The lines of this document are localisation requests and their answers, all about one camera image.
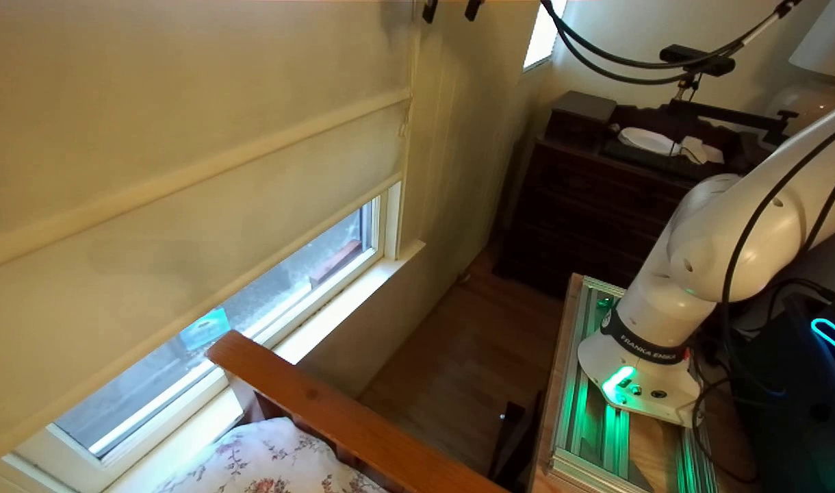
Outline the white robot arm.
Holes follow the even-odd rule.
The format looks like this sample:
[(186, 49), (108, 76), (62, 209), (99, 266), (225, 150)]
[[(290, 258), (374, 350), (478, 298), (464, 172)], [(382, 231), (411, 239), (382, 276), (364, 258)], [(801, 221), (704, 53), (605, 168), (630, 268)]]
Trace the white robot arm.
[(761, 294), (799, 251), (835, 236), (835, 109), (745, 175), (693, 186), (605, 325), (578, 346), (602, 398), (693, 424), (701, 384), (686, 340), (723, 302)]

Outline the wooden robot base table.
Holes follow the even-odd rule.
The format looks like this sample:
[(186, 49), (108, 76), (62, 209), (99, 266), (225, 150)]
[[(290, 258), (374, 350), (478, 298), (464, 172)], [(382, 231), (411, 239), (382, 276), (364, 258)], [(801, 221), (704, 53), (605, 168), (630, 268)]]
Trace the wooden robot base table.
[(612, 407), (578, 366), (578, 343), (619, 295), (615, 285), (568, 276), (527, 493), (720, 493), (686, 429)]

